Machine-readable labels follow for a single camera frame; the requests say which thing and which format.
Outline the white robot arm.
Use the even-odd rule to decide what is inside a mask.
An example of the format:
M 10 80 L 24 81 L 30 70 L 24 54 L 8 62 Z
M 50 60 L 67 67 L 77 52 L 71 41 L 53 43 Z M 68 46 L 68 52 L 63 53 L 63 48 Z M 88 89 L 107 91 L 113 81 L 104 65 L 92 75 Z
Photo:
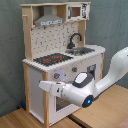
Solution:
M 63 98 L 72 104 L 86 108 L 127 72 L 128 47 L 118 51 L 112 57 L 107 75 L 99 82 L 95 82 L 91 73 L 82 72 L 76 76 L 72 83 L 41 80 L 39 87 L 53 96 Z

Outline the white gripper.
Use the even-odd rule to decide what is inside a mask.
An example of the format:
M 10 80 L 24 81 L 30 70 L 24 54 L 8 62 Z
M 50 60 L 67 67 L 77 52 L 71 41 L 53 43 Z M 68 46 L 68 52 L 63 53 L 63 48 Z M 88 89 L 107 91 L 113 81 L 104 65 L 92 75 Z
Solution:
M 40 81 L 39 87 L 52 96 L 62 97 L 62 92 L 65 87 L 65 83 L 55 81 Z

